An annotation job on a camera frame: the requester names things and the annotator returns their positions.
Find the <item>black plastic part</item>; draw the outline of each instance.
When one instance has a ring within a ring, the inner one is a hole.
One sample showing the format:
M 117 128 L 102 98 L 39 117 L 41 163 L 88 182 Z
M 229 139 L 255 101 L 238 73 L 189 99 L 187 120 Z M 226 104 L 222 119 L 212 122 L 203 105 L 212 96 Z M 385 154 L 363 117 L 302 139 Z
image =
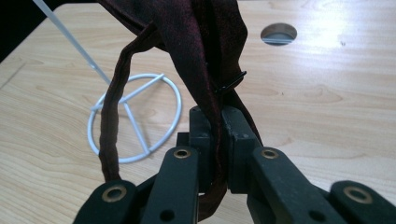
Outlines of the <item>black plastic part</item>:
M 276 216 L 275 223 L 346 223 L 280 150 L 256 148 L 251 170 Z
M 199 152 L 199 191 L 206 192 L 212 184 L 215 157 L 210 123 L 198 106 L 190 109 L 190 147 Z
M 140 223 L 196 223 L 198 152 L 174 147 L 165 155 Z
M 99 186 L 78 211 L 74 223 L 133 223 L 136 186 L 114 180 Z
M 329 201 L 348 223 L 396 223 L 396 207 L 357 182 L 334 183 Z
M 247 195 L 247 208 L 253 223 L 276 223 L 275 214 L 255 179 L 252 179 L 250 193 Z
M 240 110 L 225 106 L 222 117 L 227 133 L 223 136 L 223 148 L 228 149 L 228 188 L 231 193 L 248 193 L 248 162 L 254 148 L 261 144 Z

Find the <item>wood grain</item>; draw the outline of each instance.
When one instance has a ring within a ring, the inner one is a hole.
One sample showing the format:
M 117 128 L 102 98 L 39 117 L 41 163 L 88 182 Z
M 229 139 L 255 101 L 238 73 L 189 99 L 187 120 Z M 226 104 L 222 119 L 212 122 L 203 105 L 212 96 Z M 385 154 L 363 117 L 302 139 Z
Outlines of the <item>wood grain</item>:
M 237 91 L 264 144 L 283 150 L 323 189 L 351 179 L 396 204 L 396 3 L 241 1 L 239 6 L 249 36 L 240 60 L 247 77 Z M 64 5 L 56 14 L 112 77 L 120 50 L 134 36 L 96 4 Z M 276 22 L 297 29 L 291 44 L 261 41 L 262 29 Z M 178 85 L 183 114 L 177 131 L 186 132 L 195 103 L 169 55 L 157 49 L 138 54 L 132 72 L 165 73 Z M 106 83 L 46 20 L 0 64 L 0 87 L 0 222 L 72 222 L 103 183 L 86 126 Z M 132 105 L 150 143 L 162 137 L 175 112 L 171 90 L 162 84 L 153 89 Z M 126 123 L 120 126 L 122 156 L 140 148 Z M 174 134 L 149 158 L 122 165 L 121 176 L 139 184 L 156 174 L 175 143 Z M 246 196 L 228 193 L 203 223 L 251 222 Z

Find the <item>fabric strap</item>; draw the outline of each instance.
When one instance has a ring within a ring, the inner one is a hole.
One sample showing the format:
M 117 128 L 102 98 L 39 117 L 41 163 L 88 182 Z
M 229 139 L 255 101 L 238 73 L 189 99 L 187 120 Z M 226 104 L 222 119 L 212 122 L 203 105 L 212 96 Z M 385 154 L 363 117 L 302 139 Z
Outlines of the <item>fabric strap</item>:
M 137 38 L 126 46 L 116 65 L 102 109 L 99 158 L 106 181 L 120 179 L 118 101 L 130 74 L 132 56 L 153 47 L 169 52 L 177 72 L 211 124 L 216 172 L 208 192 L 199 198 L 199 220 L 210 217 L 227 191 L 227 162 L 221 149 L 221 109 L 243 112 L 260 139 L 236 91 L 244 73 L 239 67 L 248 31 L 235 0 L 98 0 Z

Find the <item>circular wire base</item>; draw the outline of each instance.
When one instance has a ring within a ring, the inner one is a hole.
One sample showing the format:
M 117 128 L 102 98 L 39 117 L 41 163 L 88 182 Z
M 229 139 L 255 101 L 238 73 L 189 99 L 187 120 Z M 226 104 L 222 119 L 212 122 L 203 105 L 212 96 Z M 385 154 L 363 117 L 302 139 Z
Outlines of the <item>circular wire base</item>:
M 124 108 L 128 114 L 128 118 L 131 121 L 132 125 L 134 126 L 134 130 L 136 133 L 136 136 L 140 142 L 140 145 L 143 148 L 143 152 L 132 156 L 132 157 L 127 157 L 127 158 L 119 158 L 119 163 L 128 163 L 128 162 L 133 162 L 133 161 L 139 161 L 142 160 L 144 158 L 146 158 L 149 154 L 151 154 L 153 151 L 155 151 L 156 149 L 158 149 L 172 134 L 172 132 L 175 130 L 178 121 L 180 119 L 180 115 L 181 115 L 181 96 L 180 96 L 180 92 L 177 88 L 177 86 L 167 77 L 165 77 L 164 74 L 140 74 L 140 75 L 135 75 L 135 76 L 131 76 L 128 78 L 128 82 L 130 81 L 134 81 L 140 78 L 151 78 L 151 81 L 147 82 L 146 84 L 144 84 L 143 86 L 139 87 L 137 90 L 129 93 L 128 95 L 126 95 L 125 97 L 122 97 L 119 101 L 119 104 L 123 104 Z M 157 142 L 155 143 L 153 146 L 148 146 L 148 144 L 146 143 L 146 140 L 143 137 L 143 134 L 140 132 L 140 129 L 134 119 L 134 115 L 131 111 L 131 109 L 129 108 L 129 106 L 127 105 L 127 102 L 129 99 L 131 99 L 132 97 L 136 96 L 139 92 L 143 91 L 144 89 L 146 89 L 147 87 L 151 86 L 152 84 L 156 83 L 157 81 L 163 81 L 166 84 L 168 84 L 172 90 L 175 93 L 176 99 L 177 99 L 177 109 L 176 109 L 176 114 L 175 117 L 171 123 L 171 126 L 169 127 L 169 129 L 166 131 L 165 135 Z M 88 142 L 91 146 L 92 151 L 98 155 L 99 154 L 99 148 L 97 147 L 97 145 L 95 144 L 94 140 L 93 140 L 93 136 L 92 136 L 92 128 L 93 128 L 93 122 L 95 120 L 95 116 L 97 114 L 97 112 L 103 107 L 103 101 L 105 100 L 105 96 L 106 94 L 103 94 L 102 97 L 99 98 L 99 100 L 96 102 L 96 104 L 91 108 L 91 114 L 90 117 L 88 119 L 88 127 L 87 127 L 87 134 L 88 134 Z

